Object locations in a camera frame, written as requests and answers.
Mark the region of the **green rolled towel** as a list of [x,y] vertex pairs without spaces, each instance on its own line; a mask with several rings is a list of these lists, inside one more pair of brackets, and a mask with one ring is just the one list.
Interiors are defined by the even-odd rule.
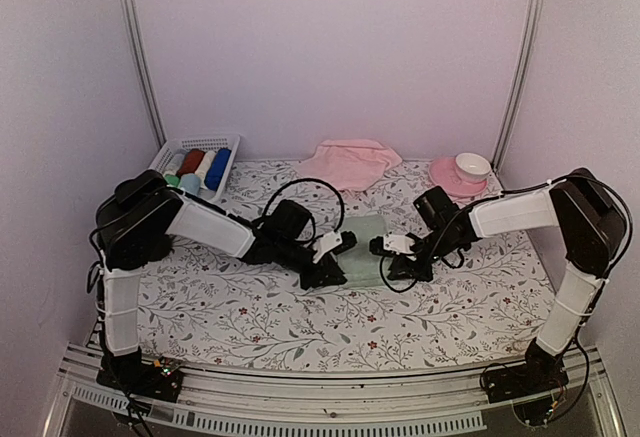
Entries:
[[180,185],[180,178],[175,174],[165,173],[164,179],[172,187],[178,187]]

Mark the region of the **green towel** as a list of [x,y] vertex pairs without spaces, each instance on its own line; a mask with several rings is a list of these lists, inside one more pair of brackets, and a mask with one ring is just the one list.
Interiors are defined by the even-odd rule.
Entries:
[[356,237],[356,245],[337,256],[337,262],[344,271],[346,289],[360,289],[383,286],[379,273],[380,256],[372,254],[369,243],[387,233],[384,218],[380,215],[347,217],[342,229],[351,231]]
[[178,187],[180,185],[180,178],[175,174],[165,173],[164,179],[172,187]]

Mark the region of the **white rolled towel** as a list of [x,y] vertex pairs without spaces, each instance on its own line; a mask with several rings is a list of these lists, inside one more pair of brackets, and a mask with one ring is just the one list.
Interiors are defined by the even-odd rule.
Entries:
[[207,174],[213,164],[214,158],[216,156],[215,150],[207,151],[197,169],[195,170],[195,175],[200,179],[200,187],[203,189],[215,190],[215,187],[211,187],[206,183]]

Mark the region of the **pink towel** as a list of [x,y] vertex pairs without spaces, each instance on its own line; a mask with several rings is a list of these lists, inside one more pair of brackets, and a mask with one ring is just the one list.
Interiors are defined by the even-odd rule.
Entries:
[[375,140],[325,140],[312,157],[296,165],[296,172],[323,180],[339,191],[361,192],[402,162],[395,150]]

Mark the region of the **white plastic basket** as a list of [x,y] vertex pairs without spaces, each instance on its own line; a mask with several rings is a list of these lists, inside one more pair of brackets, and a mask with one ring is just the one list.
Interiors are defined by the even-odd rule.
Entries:
[[149,168],[159,172],[169,184],[196,190],[210,203],[218,203],[229,180],[241,137],[238,134],[216,134],[167,141]]

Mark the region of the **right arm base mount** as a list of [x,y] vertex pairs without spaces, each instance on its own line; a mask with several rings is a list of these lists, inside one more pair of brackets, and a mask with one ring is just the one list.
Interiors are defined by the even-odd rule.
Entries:
[[526,363],[508,366],[489,364],[480,374],[479,386],[490,403],[513,401],[532,397],[540,393],[544,396],[512,405],[516,419],[525,427],[541,428],[556,422],[569,414],[580,402],[586,392],[591,372],[591,361],[584,349],[585,371],[580,388],[567,404],[569,377],[562,363],[551,368],[545,376],[536,375]]

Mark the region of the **right aluminium frame post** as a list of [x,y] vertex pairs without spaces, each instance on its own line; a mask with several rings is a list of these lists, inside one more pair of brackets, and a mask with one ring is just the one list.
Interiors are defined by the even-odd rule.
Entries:
[[544,0],[528,0],[524,28],[517,56],[516,67],[508,94],[506,107],[492,157],[496,174],[501,172],[507,158],[509,144],[514,134],[527,75],[534,53],[536,35],[541,20]]

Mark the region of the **left aluminium frame post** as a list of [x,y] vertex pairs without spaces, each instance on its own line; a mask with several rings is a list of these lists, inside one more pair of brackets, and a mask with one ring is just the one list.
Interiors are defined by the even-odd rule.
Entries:
[[160,117],[159,108],[153,89],[151,74],[144,49],[143,36],[139,23],[136,1],[120,0],[125,28],[137,78],[142,92],[143,102],[149,119],[152,135],[158,148],[166,142],[166,133]]

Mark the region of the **pink plate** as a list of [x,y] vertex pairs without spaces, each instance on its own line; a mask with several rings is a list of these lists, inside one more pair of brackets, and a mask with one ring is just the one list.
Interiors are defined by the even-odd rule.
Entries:
[[428,168],[428,175],[435,186],[440,186],[448,195],[460,198],[476,197],[483,193],[488,181],[466,182],[456,173],[454,157],[435,159]]

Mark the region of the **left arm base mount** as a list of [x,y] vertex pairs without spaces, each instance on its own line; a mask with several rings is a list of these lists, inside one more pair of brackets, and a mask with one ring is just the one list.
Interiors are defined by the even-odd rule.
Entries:
[[104,357],[96,382],[126,395],[176,403],[183,379],[184,374],[180,370],[167,374],[161,367],[143,363],[138,356],[131,355]]

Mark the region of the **aluminium frame post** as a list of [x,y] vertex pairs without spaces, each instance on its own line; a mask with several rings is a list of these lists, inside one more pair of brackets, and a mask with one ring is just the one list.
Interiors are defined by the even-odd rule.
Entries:
[[125,28],[137,78],[142,92],[143,102],[149,119],[152,135],[158,148],[166,142],[166,133],[160,117],[159,108],[153,89],[151,74],[144,49],[143,36],[139,23],[136,1],[120,0]]
[[514,134],[527,75],[534,53],[536,35],[541,20],[544,0],[528,0],[524,28],[517,56],[516,67],[508,94],[506,107],[492,157],[496,174],[501,172],[507,158],[509,144]]

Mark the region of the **white bowl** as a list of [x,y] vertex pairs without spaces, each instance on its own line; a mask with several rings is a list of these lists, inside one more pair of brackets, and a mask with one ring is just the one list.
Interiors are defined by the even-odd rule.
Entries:
[[462,181],[479,183],[491,173],[491,164],[481,155],[464,152],[454,157],[454,170]]

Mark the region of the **light blue rolled towel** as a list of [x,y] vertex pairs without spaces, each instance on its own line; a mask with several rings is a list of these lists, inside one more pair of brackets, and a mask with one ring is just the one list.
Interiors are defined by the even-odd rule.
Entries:
[[201,188],[201,178],[195,173],[183,174],[180,178],[178,188],[187,194],[198,196]]

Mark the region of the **grey rolled towel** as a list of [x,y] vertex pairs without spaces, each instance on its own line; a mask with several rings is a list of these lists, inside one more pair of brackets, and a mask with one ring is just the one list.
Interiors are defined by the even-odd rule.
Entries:
[[165,174],[170,174],[170,175],[176,175],[178,173],[178,171],[180,170],[184,159],[186,157],[185,153],[176,153],[173,155],[173,157],[171,158],[171,160],[167,163],[165,169],[164,169],[164,173]]

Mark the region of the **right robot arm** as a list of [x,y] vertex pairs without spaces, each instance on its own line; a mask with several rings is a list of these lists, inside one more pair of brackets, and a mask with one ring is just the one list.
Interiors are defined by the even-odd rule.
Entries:
[[634,234],[625,200],[588,169],[523,189],[504,190],[460,207],[443,188],[426,191],[414,202],[429,233],[386,234],[371,240],[369,250],[391,261],[381,274],[385,284],[407,279],[412,285],[433,278],[433,267],[451,253],[501,235],[524,232],[537,252],[551,238],[564,274],[546,321],[529,344],[517,372],[517,384],[537,393],[552,381],[563,354],[576,343],[614,268],[629,250]]

